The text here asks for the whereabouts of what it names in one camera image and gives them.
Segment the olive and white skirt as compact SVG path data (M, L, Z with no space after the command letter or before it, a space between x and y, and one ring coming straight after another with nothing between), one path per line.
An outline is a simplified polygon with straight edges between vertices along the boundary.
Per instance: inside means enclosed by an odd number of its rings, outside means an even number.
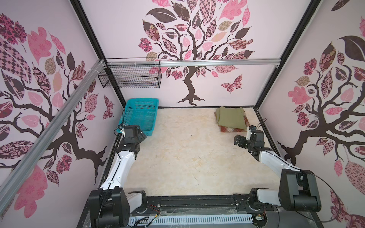
M246 130L246 113L243 108L227 108L221 106L216 109L216 122L223 127Z

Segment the red plaid skirt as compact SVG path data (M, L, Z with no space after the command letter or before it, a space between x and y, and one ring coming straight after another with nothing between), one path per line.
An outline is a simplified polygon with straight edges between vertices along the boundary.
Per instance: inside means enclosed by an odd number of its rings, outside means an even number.
M244 116L244 121L245 121L246 125L250 125L250 122L249 122L247 116ZM218 124L218 127L219 127L221 133L242 133L242 132L247 132L247 129L226 127L226 126L221 126L219 124Z

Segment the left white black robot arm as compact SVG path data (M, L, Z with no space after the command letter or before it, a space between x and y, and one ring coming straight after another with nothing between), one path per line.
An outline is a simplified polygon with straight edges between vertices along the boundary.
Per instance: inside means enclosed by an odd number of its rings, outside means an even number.
M146 212L145 191L126 193L124 190L128 174L140 150L140 143L144 139L144 133L121 134L113 167L100 188L92 191L88 197L92 228L123 228L128 225L132 212Z

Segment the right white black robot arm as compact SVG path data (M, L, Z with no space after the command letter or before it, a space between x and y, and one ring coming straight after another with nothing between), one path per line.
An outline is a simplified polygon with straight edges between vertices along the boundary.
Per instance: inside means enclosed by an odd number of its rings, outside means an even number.
M234 145L244 148L257 161L280 177L277 190L252 188L248 204L257 211L266 205L280 206L286 211L319 212L322 208L316 177L313 172L295 167L264 146L263 133L234 137Z

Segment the teal plastic basket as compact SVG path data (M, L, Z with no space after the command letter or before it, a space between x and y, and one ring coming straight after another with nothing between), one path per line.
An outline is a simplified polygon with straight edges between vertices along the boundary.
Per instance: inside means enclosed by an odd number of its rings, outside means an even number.
M155 129L159 100L157 98L132 98L127 101L118 123L121 127L138 125L146 136L152 136Z

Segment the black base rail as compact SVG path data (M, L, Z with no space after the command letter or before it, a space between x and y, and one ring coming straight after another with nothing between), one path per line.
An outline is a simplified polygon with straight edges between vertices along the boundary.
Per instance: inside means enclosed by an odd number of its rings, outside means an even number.
M248 195L148 196L144 213L134 216L236 215L250 214L253 224L152 226L150 228L322 228L315 212L286 211L280 206L266 205L255 211Z

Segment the aluminium rail back wall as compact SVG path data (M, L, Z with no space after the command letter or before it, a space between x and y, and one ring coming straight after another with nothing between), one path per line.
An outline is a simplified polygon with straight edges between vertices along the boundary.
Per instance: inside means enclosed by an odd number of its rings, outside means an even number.
M110 66L147 66L153 67L191 67L191 66L251 66L251 65L275 65L278 66L281 59L223 59L223 60L174 60L161 61L152 58L151 61L143 59L108 59Z

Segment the aluminium rail wall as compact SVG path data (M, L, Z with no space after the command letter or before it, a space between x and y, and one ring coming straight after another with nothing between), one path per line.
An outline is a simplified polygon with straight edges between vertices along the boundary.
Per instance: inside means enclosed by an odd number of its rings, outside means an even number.
M251 66L251 65L275 65L278 66L281 59L223 59L223 60L174 60L161 61L152 58L151 61L143 59L108 59L110 66L147 66L153 67L191 67L191 66Z
M92 68L87 72L85 78L79 84L78 88L72 93L67 102L52 119L50 125L37 138L31 149L7 177L1 186L1 213L5 211L19 188L28 178L31 171L40 160L41 156L47 150L48 146L51 144L63 124L66 122L67 118L71 115L78 102L82 99L89 86L104 69L104 67L105 61L102 59L99 59L92 66Z

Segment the aluminium rail left wall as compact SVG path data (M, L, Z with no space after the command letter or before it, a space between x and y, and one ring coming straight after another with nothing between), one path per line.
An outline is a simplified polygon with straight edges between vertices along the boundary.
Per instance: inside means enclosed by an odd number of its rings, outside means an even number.
M1 213L5 211L19 188L28 178L31 171L40 160L41 156L47 150L48 146L51 144L63 124L66 122L67 118L71 115L78 102L82 99L89 86L104 69L104 67L105 61L102 59L99 59L92 66L92 68L87 72L85 78L79 84L78 88L72 93L67 102L52 119L50 125L37 138L31 149L7 177L1 186Z

